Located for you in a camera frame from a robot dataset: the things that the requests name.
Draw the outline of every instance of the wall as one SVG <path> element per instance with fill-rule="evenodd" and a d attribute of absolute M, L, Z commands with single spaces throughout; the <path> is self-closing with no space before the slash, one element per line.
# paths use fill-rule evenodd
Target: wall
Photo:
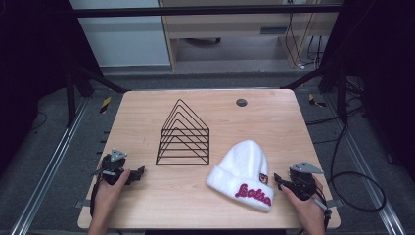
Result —
<path fill-rule="evenodd" d="M 158 7 L 157 0 L 70 0 L 74 9 Z M 161 17 L 79 19 L 101 68 L 170 66 Z"/>

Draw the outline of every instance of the wooden table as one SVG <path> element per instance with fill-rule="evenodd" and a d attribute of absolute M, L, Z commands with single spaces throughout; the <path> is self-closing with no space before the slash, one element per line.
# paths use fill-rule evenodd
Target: wooden table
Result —
<path fill-rule="evenodd" d="M 156 165 L 161 129 L 179 99 L 208 126 L 209 165 Z M 238 99 L 248 104 L 239 107 Z M 270 212 L 240 204 L 206 185 L 213 166 L 247 139 L 256 141 L 268 160 L 268 186 L 275 189 Z M 123 188 L 110 220 L 112 228 L 298 228 L 296 214 L 277 189 L 273 173 L 289 179 L 289 166 L 302 161 L 321 167 L 296 96 L 282 89 L 127 92 L 104 155 L 112 148 L 128 154 L 124 168 L 146 167 L 141 181 Z M 324 175 L 316 176 L 326 198 L 332 199 Z M 83 208 L 78 225 L 88 228 L 90 220 L 89 208 Z M 329 227 L 339 225 L 333 209 Z"/>

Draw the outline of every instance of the knit hat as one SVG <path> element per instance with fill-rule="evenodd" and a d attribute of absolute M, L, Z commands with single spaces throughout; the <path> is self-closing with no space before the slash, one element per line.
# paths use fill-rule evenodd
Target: knit hat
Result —
<path fill-rule="evenodd" d="M 266 185 L 267 174 L 265 154 L 256 142 L 245 140 L 236 144 L 220 164 L 213 167 L 207 185 L 231 199 L 269 212 L 274 190 Z"/>

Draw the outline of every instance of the black wire rack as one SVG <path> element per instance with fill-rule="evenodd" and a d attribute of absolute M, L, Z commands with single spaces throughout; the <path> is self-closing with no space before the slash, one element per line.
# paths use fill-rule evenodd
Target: black wire rack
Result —
<path fill-rule="evenodd" d="M 156 165 L 209 165 L 209 129 L 177 100 L 161 130 Z"/>

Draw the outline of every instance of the gray floor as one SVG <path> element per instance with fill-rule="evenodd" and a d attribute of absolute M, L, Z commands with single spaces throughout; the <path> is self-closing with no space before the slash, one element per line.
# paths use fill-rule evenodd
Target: gray floor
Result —
<path fill-rule="evenodd" d="M 219 44 L 183 40 L 177 60 L 174 72 L 146 71 L 139 76 L 108 76 L 108 79 L 133 90 L 279 87 L 314 69 L 314 64 L 309 64 L 304 69 L 289 67 L 275 37 L 222 38 Z M 305 121 L 334 116 L 330 107 L 322 108 L 308 102 L 309 94 L 313 94 L 317 102 L 327 104 L 335 96 L 335 93 L 319 94 L 316 88 L 318 81 L 315 78 L 296 90 Z M 107 87 L 94 82 L 93 85 L 95 93 L 92 98 L 77 97 L 77 104 L 87 103 L 84 115 L 29 226 L 32 233 L 85 232 L 77 227 L 80 209 L 74 208 L 73 204 L 87 193 L 91 183 L 90 174 L 101 156 L 100 152 L 122 98 L 121 94 L 116 94 Z M 112 97 L 109 108 L 105 114 L 100 114 L 102 102 L 109 96 Z M 349 104 L 349 109 L 361 105 L 356 99 L 349 101 Z M 65 90 L 44 97 L 38 107 L 41 114 L 33 126 L 40 126 L 28 133 L 14 163 L 0 181 L 0 231 L 5 234 L 9 233 L 21 216 L 66 131 Z M 335 142 L 319 142 L 336 139 L 341 126 L 333 120 L 309 125 L 308 129 L 328 178 Z M 353 149 L 353 143 L 358 146 L 357 151 Z M 342 225 L 330 230 L 329 234 L 415 234 L 415 208 L 412 204 L 415 184 L 402 166 L 388 164 L 387 153 L 362 112 L 349 118 L 347 138 L 344 137 L 339 146 L 334 171 L 361 170 L 361 162 L 356 159 L 356 155 L 362 156 L 376 181 L 385 190 L 393 214 L 385 211 L 362 212 L 344 206 L 339 208 Z M 366 185 L 363 180 L 345 176 L 336 180 L 336 185 L 351 202 L 364 208 L 375 207 L 370 185 Z M 391 228 L 396 227 L 387 225 L 388 219 L 397 219 L 404 231 L 391 231 Z"/>

